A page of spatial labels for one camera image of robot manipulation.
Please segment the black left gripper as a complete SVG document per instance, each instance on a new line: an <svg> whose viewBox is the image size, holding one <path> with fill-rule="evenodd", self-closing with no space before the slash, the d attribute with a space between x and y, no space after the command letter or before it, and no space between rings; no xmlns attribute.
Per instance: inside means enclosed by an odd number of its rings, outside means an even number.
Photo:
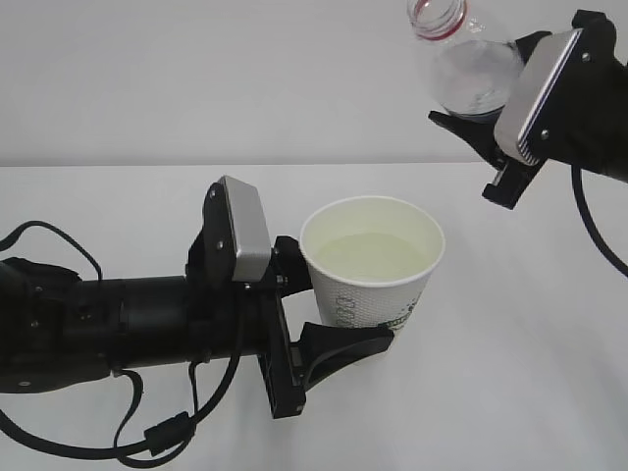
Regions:
<svg viewBox="0 0 628 471"><path fill-rule="evenodd" d="M271 414L275 419L301 414L306 392L344 367L383 353L394 340L385 327L340 328L306 322L299 340L290 340L283 299L313 289L297 239L278 235L270 264L257 283L211 287L205 279L200 244L188 252L186 280L197 295L194 311L208 316L200 337L200 360L227 357L225 374L210 399L194 414L203 419L224 398L243 356L257 358Z"/></svg>

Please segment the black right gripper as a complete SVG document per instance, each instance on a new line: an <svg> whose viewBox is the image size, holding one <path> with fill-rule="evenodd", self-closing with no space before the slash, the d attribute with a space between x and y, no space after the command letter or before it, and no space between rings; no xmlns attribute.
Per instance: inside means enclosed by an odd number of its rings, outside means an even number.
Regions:
<svg viewBox="0 0 628 471"><path fill-rule="evenodd" d="M533 125L530 143L537 165L521 164L499 149L494 137L497 115L471 121L438 111L428 114L431 122L499 170L483 191L494 204L514 208L548 160L627 180L627 66L615 56L616 27L603 12L579 10L566 31L574 28L582 29L580 38ZM538 30L515 40L524 64L550 35Z"/></svg>

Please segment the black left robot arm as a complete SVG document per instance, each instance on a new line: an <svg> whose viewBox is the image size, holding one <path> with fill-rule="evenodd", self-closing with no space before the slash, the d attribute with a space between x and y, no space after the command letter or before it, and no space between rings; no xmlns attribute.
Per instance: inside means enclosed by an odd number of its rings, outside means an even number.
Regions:
<svg viewBox="0 0 628 471"><path fill-rule="evenodd" d="M1 390L47 393L128 368L258 359L274 418L299 415L307 392L386 351L385 326L306 323L289 337L283 300L311 282L282 236L261 281L240 283L189 263L182 276L84 281L72 270L12 257L1 263Z"/></svg>

